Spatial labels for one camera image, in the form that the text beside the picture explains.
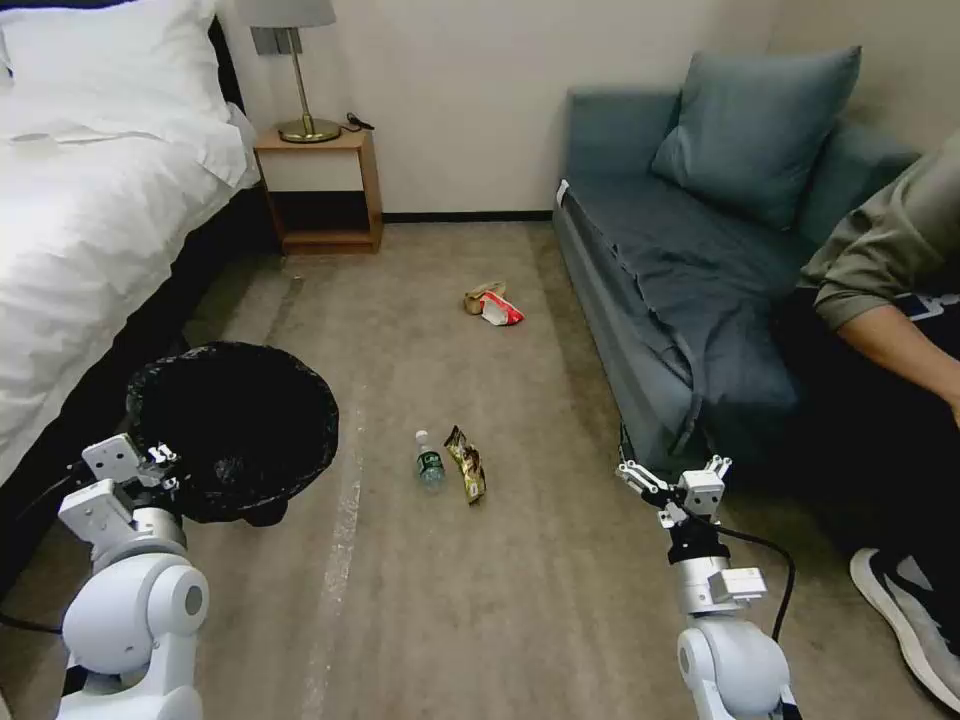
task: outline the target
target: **nightstand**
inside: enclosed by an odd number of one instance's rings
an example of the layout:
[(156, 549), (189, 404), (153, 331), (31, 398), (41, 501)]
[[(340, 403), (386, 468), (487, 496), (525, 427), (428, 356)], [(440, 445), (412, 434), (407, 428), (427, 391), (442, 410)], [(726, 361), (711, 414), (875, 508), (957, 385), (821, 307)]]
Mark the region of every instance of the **nightstand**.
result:
[(374, 253), (383, 208), (373, 134), (284, 142), (272, 129), (254, 146), (270, 212), (285, 253)]

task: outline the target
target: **baseboard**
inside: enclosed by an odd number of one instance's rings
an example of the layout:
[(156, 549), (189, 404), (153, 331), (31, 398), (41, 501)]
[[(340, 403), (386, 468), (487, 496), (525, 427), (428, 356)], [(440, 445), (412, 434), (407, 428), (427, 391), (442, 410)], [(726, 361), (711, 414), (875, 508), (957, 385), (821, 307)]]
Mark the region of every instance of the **baseboard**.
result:
[(439, 222), (546, 222), (552, 210), (508, 210), (504, 212), (470, 213), (384, 213), (385, 223)]

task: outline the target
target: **white bedsheet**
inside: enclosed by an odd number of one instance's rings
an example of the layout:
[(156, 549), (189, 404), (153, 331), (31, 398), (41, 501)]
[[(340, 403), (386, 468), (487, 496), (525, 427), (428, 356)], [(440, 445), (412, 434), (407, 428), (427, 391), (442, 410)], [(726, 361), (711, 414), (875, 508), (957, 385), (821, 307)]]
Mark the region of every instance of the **white bedsheet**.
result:
[(0, 484), (170, 276), (186, 234), (256, 178), (239, 142), (218, 159), (237, 171), (228, 184), (189, 142), (99, 137), (0, 136)]

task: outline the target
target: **green bottle label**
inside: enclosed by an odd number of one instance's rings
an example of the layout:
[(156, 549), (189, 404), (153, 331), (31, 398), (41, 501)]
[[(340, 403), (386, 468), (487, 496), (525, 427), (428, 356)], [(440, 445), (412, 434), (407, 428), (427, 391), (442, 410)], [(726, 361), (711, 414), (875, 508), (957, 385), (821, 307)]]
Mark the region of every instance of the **green bottle label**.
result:
[(440, 468), (443, 470), (443, 460), (440, 459), (440, 454), (433, 450), (425, 452), (417, 458), (417, 471), (421, 475), (423, 475), (428, 468)]

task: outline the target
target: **black trash bag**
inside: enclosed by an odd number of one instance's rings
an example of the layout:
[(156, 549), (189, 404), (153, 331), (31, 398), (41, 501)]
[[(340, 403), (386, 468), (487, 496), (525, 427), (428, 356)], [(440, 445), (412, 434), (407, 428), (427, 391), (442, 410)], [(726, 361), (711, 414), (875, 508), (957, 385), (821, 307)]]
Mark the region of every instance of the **black trash bag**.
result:
[(140, 447), (180, 456), (173, 508), (197, 522), (279, 522), (337, 452), (330, 387), (271, 347), (215, 342), (147, 365), (127, 412)]

